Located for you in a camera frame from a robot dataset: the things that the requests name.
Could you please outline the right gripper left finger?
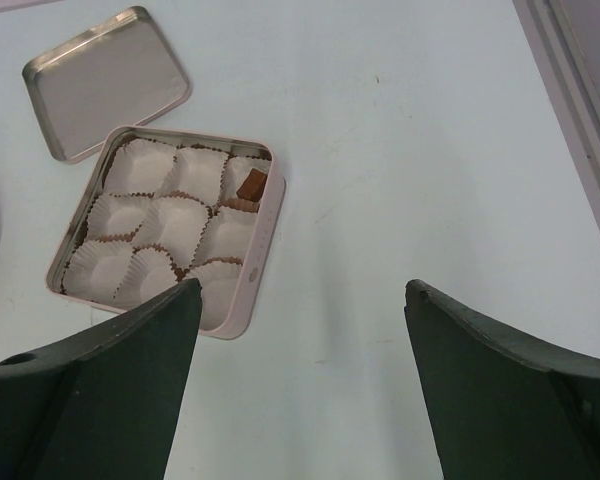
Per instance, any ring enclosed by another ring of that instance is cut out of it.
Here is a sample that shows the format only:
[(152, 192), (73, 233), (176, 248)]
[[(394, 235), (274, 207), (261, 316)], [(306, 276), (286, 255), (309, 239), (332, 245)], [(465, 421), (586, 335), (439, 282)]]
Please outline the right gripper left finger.
[(0, 362), (0, 479), (160, 479), (198, 336), (201, 286)]

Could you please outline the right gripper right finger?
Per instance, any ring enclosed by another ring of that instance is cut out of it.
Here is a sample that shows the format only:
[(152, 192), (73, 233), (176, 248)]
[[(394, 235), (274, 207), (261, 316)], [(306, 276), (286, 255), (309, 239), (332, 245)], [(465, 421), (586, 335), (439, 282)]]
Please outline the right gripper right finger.
[(600, 479), (600, 359), (421, 280), (405, 319), (446, 479)]

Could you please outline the pink square tin box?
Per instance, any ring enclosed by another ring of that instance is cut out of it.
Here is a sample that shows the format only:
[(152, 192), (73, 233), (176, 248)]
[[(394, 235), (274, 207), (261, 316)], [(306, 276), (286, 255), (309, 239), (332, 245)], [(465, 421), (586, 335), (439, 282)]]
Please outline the pink square tin box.
[[(252, 168), (268, 176), (257, 203), (236, 196)], [(285, 187), (261, 143), (120, 127), (104, 143), (46, 286), (122, 313), (197, 279), (201, 333), (235, 339), (251, 321)]]

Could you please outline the brown chocolate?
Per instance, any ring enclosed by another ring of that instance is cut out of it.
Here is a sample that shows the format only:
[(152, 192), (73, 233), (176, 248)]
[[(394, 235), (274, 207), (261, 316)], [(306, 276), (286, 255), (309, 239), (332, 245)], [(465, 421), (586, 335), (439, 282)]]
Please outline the brown chocolate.
[(257, 203), (261, 200), (267, 182), (267, 174), (252, 168), (236, 191), (239, 199)]

